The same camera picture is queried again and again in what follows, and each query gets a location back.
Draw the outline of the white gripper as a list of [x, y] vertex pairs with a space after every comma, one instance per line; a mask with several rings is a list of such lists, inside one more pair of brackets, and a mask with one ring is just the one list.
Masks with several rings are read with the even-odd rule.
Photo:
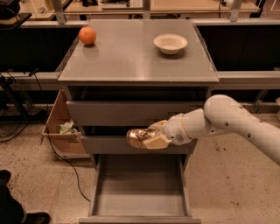
[[189, 144], [192, 139], [184, 128], [184, 115], [172, 116], [168, 121], [162, 120], [149, 126], [150, 130], [163, 130], [164, 135], [154, 136], [143, 141], [146, 149], [158, 150], [167, 148], [170, 143], [175, 145]]

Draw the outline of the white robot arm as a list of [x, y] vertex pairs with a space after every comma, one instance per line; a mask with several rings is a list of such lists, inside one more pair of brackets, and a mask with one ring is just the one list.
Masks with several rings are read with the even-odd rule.
[[223, 94], [208, 98], [204, 108], [154, 123], [150, 129], [156, 133], [143, 141], [146, 149], [163, 149], [169, 144], [188, 144], [198, 137], [233, 132], [280, 165], [280, 129], [261, 121], [239, 102]]

